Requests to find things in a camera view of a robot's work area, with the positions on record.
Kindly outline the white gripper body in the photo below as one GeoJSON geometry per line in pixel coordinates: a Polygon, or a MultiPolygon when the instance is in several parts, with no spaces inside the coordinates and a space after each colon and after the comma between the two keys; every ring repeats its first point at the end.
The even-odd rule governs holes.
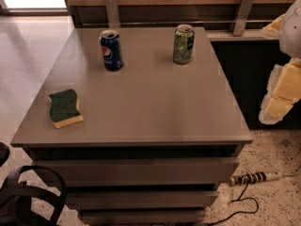
{"type": "Polygon", "coordinates": [[[295,0],[284,15],[279,48],[290,57],[301,57],[301,0],[295,0]]]}

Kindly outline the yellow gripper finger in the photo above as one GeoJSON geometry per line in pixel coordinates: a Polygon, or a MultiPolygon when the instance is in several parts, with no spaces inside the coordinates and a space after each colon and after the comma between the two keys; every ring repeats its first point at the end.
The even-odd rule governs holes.
{"type": "Polygon", "coordinates": [[[281,24],[284,19],[284,14],[278,16],[272,23],[265,26],[260,34],[268,40],[277,40],[280,35],[281,24]]]}
{"type": "Polygon", "coordinates": [[[300,99],[301,59],[293,57],[284,66],[276,64],[271,71],[261,103],[260,122],[272,125],[282,121],[300,99]]]}

